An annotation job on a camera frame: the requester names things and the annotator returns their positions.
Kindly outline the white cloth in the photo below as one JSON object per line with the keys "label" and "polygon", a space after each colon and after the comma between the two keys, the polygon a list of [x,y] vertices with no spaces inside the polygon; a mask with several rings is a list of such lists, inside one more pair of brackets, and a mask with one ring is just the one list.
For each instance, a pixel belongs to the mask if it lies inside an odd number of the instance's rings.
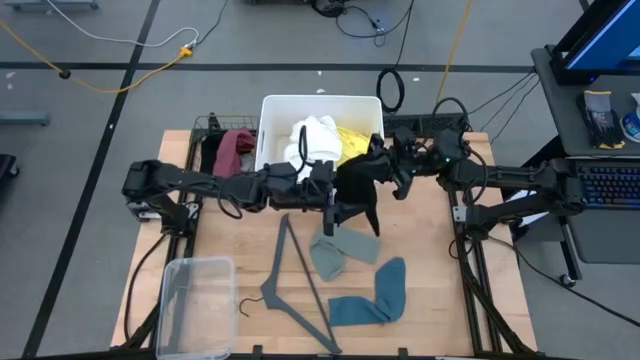
{"label": "white cloth", "polygon": [[302,163],[299,153],[300,132],[306,129],[307,160],[333,161],[337,163],[342,156],[342,142],[334,119],[329,116],[309,116],[292,126],[289,144],[285,147],[284,160],[294,167]]}

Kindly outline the maroon cloth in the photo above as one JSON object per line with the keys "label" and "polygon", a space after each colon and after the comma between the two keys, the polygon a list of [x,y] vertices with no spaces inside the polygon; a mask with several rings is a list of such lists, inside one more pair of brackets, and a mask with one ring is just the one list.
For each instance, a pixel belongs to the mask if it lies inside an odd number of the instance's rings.
{"label": "maroon cloth", "polygon": [[250,153],[256,144],[248,129],[228,130],[218,147],[213,175],[231,177],[241,172],[241,156]]}

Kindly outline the teal knitted sock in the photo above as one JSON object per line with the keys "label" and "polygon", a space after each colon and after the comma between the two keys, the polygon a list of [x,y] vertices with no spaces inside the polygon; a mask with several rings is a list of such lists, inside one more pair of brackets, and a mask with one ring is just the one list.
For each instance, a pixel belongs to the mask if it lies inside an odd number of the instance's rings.
{"label": "teal knitted sock", "polygon": [[394,257],[375,273],[373,300],[361,296],[343,296],[328,301],[329,323],[334,326],[358,326],[392,323],[399,320],[406,306],[406,263]]}

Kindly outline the white perforated plastic bin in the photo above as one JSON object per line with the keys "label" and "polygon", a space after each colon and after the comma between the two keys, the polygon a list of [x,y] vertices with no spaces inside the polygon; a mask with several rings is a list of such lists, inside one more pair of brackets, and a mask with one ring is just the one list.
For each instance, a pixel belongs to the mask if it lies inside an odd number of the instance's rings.
{"label": "white perforated plastic bin", "polygon": [[256,135],[255,170],[284,162],[293,125],[308,116],[331,116],[338,127],[385,137],[381,101],[374,96],[269,95],[262,103]]}

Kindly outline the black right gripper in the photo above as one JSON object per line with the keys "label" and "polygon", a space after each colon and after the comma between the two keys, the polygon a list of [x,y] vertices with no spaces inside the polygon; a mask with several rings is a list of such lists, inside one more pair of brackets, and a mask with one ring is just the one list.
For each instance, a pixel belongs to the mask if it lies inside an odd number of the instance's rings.
{"label": "black right gripper", "polygon": [[373,133],[369,140],[368,154],[371,156],[391,156],[393,153],[393,181],[397,189],[392,192],[396,200],[404,200],[410,190],[417,154],[416,137],[408,128],[399,128],[393,135],[393,146],[388,148],[379,133]]}

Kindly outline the grey tray frame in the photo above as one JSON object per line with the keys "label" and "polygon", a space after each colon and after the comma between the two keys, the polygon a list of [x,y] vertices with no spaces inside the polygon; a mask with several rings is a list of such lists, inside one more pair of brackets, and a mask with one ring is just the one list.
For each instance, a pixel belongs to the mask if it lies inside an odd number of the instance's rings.
{"label": "grey tray frame", "polygon": [[[312,324],[312,322],[305,317],[301,312],[297,311],[292,305],[285,301],[283,297],[278,294],[279,280],[281,278],[281,265],[284,259],[284,252],[287,240],[290,239],[296,252],[296,256],[302,266],[303,274],[307,281],[307,286],[313,295],[315,305],[320,313],[322,321],[324,323],[324,332],[318,327]],[[279,225],[278,237],[276,241],[275,253],[273,258],[273,264],[271,272],[266,280],[260,285],[261,297],[249,298],[246,297],[238,304],[239,312],[245,317],[249,317],[249,314],[243,310],[243,305],[246,301],[260,302],[263,301],[268,310],[278,310],[286,313],[292,320],[300,325],[311,337],[319,342],[330,354],[339,355],[342,353],[342,349],[339,347],[331,325],[329,324],[329,317],[324,308],[324,305],[319,296],[318,290],[315,286],[314,280],[311,276],[311,271],[307,265],[306,259],[303,255],[298,236],[295,234],[293,226],[290,221],[290,215],[285,214],[282,216]]]}

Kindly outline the black table frame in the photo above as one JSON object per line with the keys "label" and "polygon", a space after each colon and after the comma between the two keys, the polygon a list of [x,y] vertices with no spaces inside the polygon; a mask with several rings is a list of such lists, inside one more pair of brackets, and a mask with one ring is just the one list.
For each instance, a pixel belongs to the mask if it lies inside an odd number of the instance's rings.
{"label": "black table frame", "polygon": [[[397,129],[406,127],[411,129],[418,137],[423,138],[432,136],[437,130],[453,126],[456,122],[457,116],[455,114],[445,114],[437,119],[431,115],[394,115],[384,118],[384,130],[389,134],[393,134]],[[162,148],[174,155],[176,152],[172,149],[172,144],[174,142],[178,143],[186,151],[187,162],[190,135],[191,132],[168,131],[165,133]],[[180,192],[178,201],[179,204],[187,206],[192,214],[190,215],[187,233],[182,235],[161,233],[163,239],[167,238],[169,240],[166,263],[170,263],[177,258],[177,251],[181,241],[186,242],[183,252],[185,258],[193,256],[197,243],[200,223],[199,215],[202,213],[203,197],[196,195],[194,198],[190,198],[185,192]],[[138,349],[149,355],[155,348],[160,301],[154,304],[149,314],[136,330],[132,331],[129,328],[129,321],[135,278],[146,259],[152,256],[153,252],[160,246],[160,241],[150,245],[147,253],[141,257],[141,261],[132,269],[127,293],[123,298],[121,308],[123,336],[120,339],[122,343],[116,347],[118,350]],[[459,265],[461,272],[460,281],[469,326],[470,342],[473,349],[471,356],[473,358],[489,357],[494,359],[525,359],[540,356],[541,353],[539,351],[526,345],[515,330],[508,325],[506,318],[499,313],[494,304],[489,283],[486,254],[481,242],[478,239],[473,240],[467,252],[462,256],[456,257],[454,261]],[[339,355],[330,353],[329,355],[334,358],[346,358],[348,356],[344,351]]]}

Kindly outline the clear plastic container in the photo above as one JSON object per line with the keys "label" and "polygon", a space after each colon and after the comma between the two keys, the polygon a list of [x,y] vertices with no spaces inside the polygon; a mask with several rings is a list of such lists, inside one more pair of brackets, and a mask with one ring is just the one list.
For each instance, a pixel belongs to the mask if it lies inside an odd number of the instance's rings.
{"label": "clear plastic container", "polygon": [[226,360],[237,328],[235,264],[226,256],[171,261],[162,281],[158,360]]}

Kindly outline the grey side desk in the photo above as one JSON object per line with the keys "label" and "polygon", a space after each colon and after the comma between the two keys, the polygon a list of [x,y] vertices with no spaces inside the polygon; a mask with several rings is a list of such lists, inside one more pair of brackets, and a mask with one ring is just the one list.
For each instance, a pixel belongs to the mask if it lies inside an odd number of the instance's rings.
{"label": "grey side desk", "polygon": [[636,109],[632,93],[640,93],[640,75],[600,76],[590,85],[559,85],[551,69],[551,56],[544,48],[531,51],[535,70],[541,81],[552,118],[564,151],[569,156],[640,158],[640,143],[625,141],[619,150],[596,149],[591,145],[590,132],[586,127],[576,99],[585,90],[610,90],[611,106],[623,117]]}

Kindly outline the grey work gloves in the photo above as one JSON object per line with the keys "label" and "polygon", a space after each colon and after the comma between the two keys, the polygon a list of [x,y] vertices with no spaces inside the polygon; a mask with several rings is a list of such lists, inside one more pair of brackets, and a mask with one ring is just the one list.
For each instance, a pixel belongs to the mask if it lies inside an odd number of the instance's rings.
{"label": "grey work gloves", "polygon": [[625,146],[619,117],[611,106],[611,91],[585,90],[576,98],[593,148],[619,150]]}

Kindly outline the grey-green sock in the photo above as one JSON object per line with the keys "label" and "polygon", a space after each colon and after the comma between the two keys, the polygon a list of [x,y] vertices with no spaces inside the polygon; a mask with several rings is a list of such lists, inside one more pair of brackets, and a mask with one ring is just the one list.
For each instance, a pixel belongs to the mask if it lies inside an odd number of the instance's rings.
{"label": "grey-green sock", "polygon": [[312,237],[310,256],[316,273],[329,282],[345,269],[347,258],[375,264],[381,250],[381,241],[374,236],[346,227],[336,227],[333,235],[318,230]]}

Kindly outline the black cart frame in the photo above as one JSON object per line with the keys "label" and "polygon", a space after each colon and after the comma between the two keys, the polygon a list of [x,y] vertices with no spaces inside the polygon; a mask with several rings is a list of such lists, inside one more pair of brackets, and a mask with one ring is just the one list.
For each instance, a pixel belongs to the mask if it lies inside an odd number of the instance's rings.
{"label": "black cart frame", "polygon": [[[561,139],[556,135],[540,150],[527,159],[522,166],[537,167],[543,161],[551,160],[553,158],[563,158],[565,156],[566,152]],[[552,242],[559,244],[566,265],[566,272],[560,275],[558,280],[565,287],[573,287],[578,280],[582,279],[582,273],[579,267],[576,249],[574,247],[574,236],[568,225],[567,217],[553,214],[537,214],[533,217],[528,217],[526,220],[515,220],[509,224],[513,240],[517,241],[524,237],[530,230],[530,225],[538,220],[541,220],[543,225],[554,225],[556,235],[555,238],[552,239]]]}

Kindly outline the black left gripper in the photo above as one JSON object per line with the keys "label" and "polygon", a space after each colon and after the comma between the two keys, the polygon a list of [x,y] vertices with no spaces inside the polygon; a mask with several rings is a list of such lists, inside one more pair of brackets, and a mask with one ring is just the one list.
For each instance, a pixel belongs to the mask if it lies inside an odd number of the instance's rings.
{"label": "black left gripper", "polygon": [[322,212],[323,233],[333,236],[335,223],[340,225],[361,214],[372,223],[373,207],[370,204],[334,204],[333,180],[334,163],[315,161],[309,176],[301,182],[303,208]]}

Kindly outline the black cloth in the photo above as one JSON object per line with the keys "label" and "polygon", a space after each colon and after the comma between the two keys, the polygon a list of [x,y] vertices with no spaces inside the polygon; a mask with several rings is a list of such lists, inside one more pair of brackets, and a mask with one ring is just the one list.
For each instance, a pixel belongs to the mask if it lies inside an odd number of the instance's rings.
{"label": "black cloth", "polygon": [[380,223],[377,215],[377,190],[375,181],[384,183],[390,180],[391,162],[389,156],[359,155],[344,162],[337,168],[334,179],[335,205],[337,203],[370,204],[373,207],[372,223],[374,234],[380,236]]}

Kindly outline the yellow shirt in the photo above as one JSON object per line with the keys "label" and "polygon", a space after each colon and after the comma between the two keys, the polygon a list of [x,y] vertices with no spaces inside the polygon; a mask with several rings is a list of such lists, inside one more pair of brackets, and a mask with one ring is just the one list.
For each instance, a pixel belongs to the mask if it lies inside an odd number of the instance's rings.
{"label": "yellow shirt", "polygon": [[337,131],[342,144],[341,158],[337,162],[338,166],[352,158],[367,153],[369,147],[368,136],[343,127],[338,127]]}

